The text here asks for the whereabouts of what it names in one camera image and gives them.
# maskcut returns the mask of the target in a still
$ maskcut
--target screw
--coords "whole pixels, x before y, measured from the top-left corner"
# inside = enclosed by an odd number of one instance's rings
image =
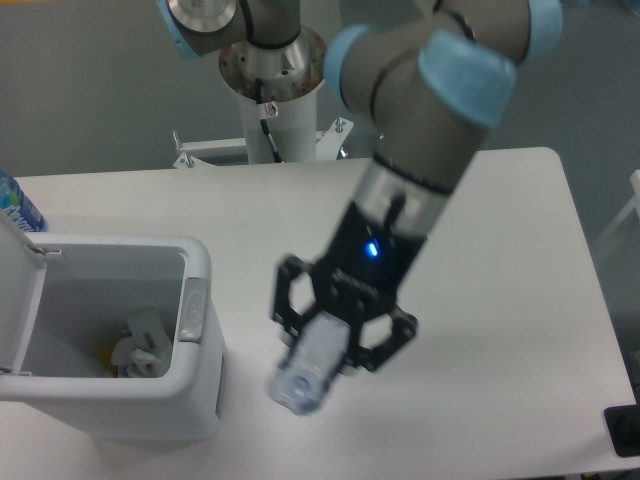
[[[172,133],[173,133],[173,141],[176,143],[176,150],[182,150],[182,142],[178,138],[178,131],[174,130]]]
[[[342,131],[344,130],[344,126],[347,124],[347,122],[344,121],[344,118],[342,117],[338,117],[338,119],[336,120],[336,133],[342,133]]]

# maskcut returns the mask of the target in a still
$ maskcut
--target light blue joint cap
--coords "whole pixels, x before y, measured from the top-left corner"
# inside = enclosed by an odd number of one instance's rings
[[[560,0],[529,0],[531,36],[526,60],[543,56],[555,48],[562,36]]]
[[[173,17],[171,16],[171,12],[169,12],[169,5],[167,3],[167,0],[157,0],[157,4],[158,4],[158,8],[160,9],[160,13],[162,14],[164,23],[167,25],[167,29],[169,30],[169,33],[173,37],[173,41],[175,42],[176,47],[180,52],[180,55],[182,55],[182,58],[184,58],[185,60],[194,60],[196,58],[202,58],[193,50],[193,48],[191,48],[191,46],[187,43],[187,41],[184,39],[184,37],[180,33],[180,30],[174,23]]]
[[[498,126],[518,78],[507,57],[444,30],[420,51],[418,67],[440,100],[483,128]]]
[[[340,78],[347,55],[360,37],[375,31],[376,28],[371,25],[353,25],[340,32],[329,45],[324,57],[324,79],[329,90],[342,100],[342,103],[344,103],[344,99],[342,98]]]

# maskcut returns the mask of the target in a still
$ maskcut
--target bin lid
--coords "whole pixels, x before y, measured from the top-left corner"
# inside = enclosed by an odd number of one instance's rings
[[[19,373],[44,286],[44,254],[0,210],[0,369]]]

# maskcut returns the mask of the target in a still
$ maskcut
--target cable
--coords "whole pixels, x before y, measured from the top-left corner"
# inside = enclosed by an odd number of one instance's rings
[[[259,78],[256,79],[256,105],[262,104],[262,80]],[[269,143],[269,148],[271,149],[271,154],[273,155],[274,163],[284,163],[284,160],[280,156],[280,152],[278,152],[278,147],[276,147],[276,142],[273,140],[273,135],[271,135],[271,130],[269,129],[269,123],[266,118],[260,119],[260,126],[262,127],[262,133],[264,133],[265,137],[267,137],[267,142]]]

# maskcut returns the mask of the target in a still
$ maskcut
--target water bottle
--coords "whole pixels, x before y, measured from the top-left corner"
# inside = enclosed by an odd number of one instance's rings
[[[342,365],[350,331],[349,325],[326,312],[316,315],[279,365],[269,396],[296,415],[316,410]]]
[[[25,232],[44,229],[44,217],[22,192],[15,178],[0,170],[0,209]]]

